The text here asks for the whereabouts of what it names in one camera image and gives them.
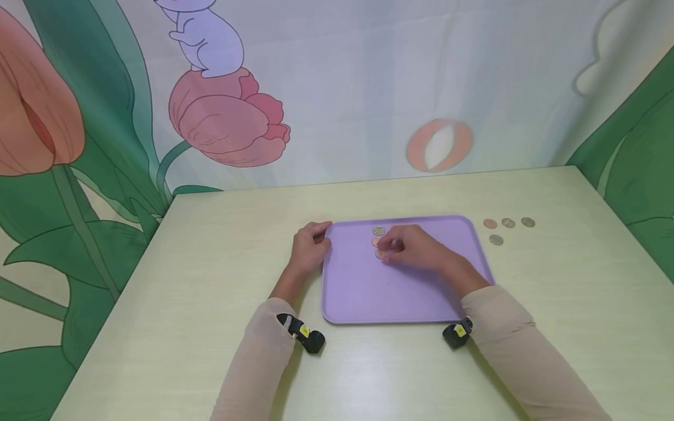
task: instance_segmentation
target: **right hand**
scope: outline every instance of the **right hand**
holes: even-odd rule
[[[379,240],[379,249],[386,252],[384,261],[388,263],[404,263],[436,271],[447,263],[448,257],[458,256],[419,225],[394,226]]]

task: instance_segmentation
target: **tulip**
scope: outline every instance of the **tulip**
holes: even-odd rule
[[[243,67],[220,77],[188,71],[173,88],[169,117],[192,147],[221,164],[250,167],[281,157],[290,140],[281,101],[258,93]]]
[[[83,150],[75,96],[35,39],[0,7],[0,176],[70,164]]]

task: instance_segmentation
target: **table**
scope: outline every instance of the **table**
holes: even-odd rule
[[[574,167],[178,196],[53,419],[207,420],[298,228],[440,214],[473,221],[497,282],[616,420],[671,419],[674,286]],[[317,277],[300,316],[327,345],[297,346],[273,420],[526,419],[443,325],[333,326],[319,298]]]

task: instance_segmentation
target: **curtain backdrop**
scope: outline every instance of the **curtain backdrop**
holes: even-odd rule
[[[182,193],[568,161],[673,279],[672,19],[669,0],[0,0],[2,419],[51,417]]]

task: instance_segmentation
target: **black wristband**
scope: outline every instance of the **black wristband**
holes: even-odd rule
[[[326,344],[326,337],[321,332],[309,330],[302,320],[287,313],[276,315],[276,318],[308,353],[318,354],[321,352],[323,345]]]

